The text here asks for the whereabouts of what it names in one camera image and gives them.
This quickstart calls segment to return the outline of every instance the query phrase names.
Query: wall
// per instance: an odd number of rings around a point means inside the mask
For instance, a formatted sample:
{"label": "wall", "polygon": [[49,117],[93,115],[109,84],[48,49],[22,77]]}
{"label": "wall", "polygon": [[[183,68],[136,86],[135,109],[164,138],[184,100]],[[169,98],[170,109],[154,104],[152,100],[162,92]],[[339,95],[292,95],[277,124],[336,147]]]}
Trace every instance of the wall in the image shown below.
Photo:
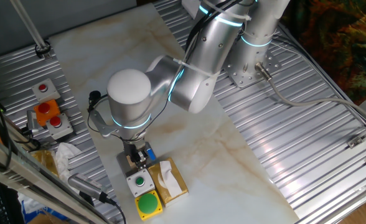
{"label": "wall", "polygon": [[[21,0],[42,37],[136,6],[135,0]],[[0,55],[34,44],[8,0],[0,0]]]}

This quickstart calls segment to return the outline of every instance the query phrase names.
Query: red button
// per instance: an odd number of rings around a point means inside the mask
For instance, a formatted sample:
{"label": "red button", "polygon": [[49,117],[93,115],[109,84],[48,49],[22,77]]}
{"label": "red button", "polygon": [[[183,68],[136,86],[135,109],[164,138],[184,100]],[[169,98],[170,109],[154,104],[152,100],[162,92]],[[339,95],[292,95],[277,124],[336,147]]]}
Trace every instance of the red button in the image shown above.
{"label": "red button", "polygon": [[41,103],[38,106],[38,110],[41,113],[48,113],[50,111],[50,105],[48,105],[47,103]]}
{"label": "red button", "polygon": [[41,92],[45,92],[45,91],[47,91],[47,85],[45,85],[45,84],[41,84],[40,86],[39,86],[39,91],[41,91]]}
{"label": "red button", "polygon": [[49,123],[55,128],[58,128],[61,126],[61,119],[58,116],[55,116],[50,119]]}

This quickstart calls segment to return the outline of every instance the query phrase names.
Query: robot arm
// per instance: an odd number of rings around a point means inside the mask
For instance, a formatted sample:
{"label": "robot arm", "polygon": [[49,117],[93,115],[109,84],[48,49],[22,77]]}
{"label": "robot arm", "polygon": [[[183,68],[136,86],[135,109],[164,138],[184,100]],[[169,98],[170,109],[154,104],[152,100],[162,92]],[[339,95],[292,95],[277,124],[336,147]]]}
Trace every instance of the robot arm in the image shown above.
{"label": "robot arm", "polygon": [[105,124],[96,110],[90,111],[100,134],[108,137],[117,132],[124,142],[125,153],[135,158],[136,164],[145,160],[144,134],[152,118],[151,111],[167,99],[188,112],[200,112],[212,96],[225,61],[234,60],[237,65],[234,69],[241,75],[255,73],[255,64],[264,61],[278,20],[289,2],[209,1],[200,5],[198,23],[190,34],[193,38],[188,40],[183,61],[160,56],[146,73],[127,69],[110,78],[107,92],[114,125]]}

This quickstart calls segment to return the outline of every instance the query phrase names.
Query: metal grating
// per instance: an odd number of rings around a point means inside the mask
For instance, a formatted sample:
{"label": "metal grating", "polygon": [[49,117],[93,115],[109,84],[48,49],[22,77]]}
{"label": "metal grating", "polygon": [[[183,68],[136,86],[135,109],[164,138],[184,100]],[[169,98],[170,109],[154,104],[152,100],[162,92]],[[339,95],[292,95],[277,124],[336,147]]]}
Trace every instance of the metal grating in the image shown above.
{"label": "metal grating", "polygon": [[[194,22],[181,1],[154,5],[184,47]],[[275,38],[280,35],[292,39],[281,29]],[[288,99],[347,98],[299,55],[273,45],[270,49],[282,65],[273,80]],[[226,73],[213,93],[300,218],[298,223],[317,223],[366,187],[366,147],[351,150],[346,144],[365,128],[345,106],[287,106],[264,80],[238,88]]]}
{"label": "metal grating", "polygon": [[[194,22],[181,1],[161,0],[154,6],[184,48]],[[281,70],[273,74],[274,81],[290,100],[346,98],[326,74],[316,72],[300,56],[278,47],[272,49],[282,65]],[[106,185],[115,199],[53,51],[52,55],[52,60],[41,60],[31,46],[0,57],[1,103],[7,108],[7,116],[23,127],[27,121],[26,110],[37,105],[30,87],[46,78],[52,79],[64,100],[60,108],[77,134],[68,142],[82,151],[70,158],[71,173],[85,174]],[[363,161],[366,147],[350,150],[346,145],[351,136],[364,128],[345,106],[323,103],[293,108],[279,103],[266,82],[259,81],[240,89],[226,73],[219,76],[214,95],[300,218],[298,223],[317,223],[366,187]],[[34,137],[40,141],[51,140],[44,129]],[[52,143],[52,149],[57,146],[56,142]],[[97,200],[95,206],[110,221],[116,217],[121,219],[114,207]]]}
{"label": "metal grating", "polygon": [[[39,104],[31,86],[50,78],[62,97],[63,103],[59,104],[60,111],[68,116],[76,134],[67,142],[81,150],[80,154],[69,158],[68,169],[71,174],[79,172],[107,186],[109,196],[117,201],[111,182],[53,50],[51,54],[53,59],[42,60],[36,56],[34,46],[30,46],[0,57],[0,102],[7,109],[6,116],[23,128],[27,123],[26,111],[33,110],[33,107]],[[57,150],[59,146],[50,137],[48,130],[43,128],[34,136],[34,139],[40,142],[51,142],[51,150]],[[122,220],[120,211],[114,206],[102,204],[98,200],[93,202],[96,209],[109,221]]]}

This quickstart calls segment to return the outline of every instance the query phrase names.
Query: colorful fabric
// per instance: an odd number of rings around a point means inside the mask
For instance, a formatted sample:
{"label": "colorful fabric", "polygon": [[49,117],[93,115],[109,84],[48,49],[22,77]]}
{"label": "colorful fabric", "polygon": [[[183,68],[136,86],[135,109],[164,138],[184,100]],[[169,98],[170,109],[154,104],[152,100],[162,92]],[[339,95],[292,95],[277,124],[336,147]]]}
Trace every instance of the colorful fabric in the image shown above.
{"label": "colorful fabric", "polygon": [[366,100],[366,0],[291,0],[284,22],[354,103]]}

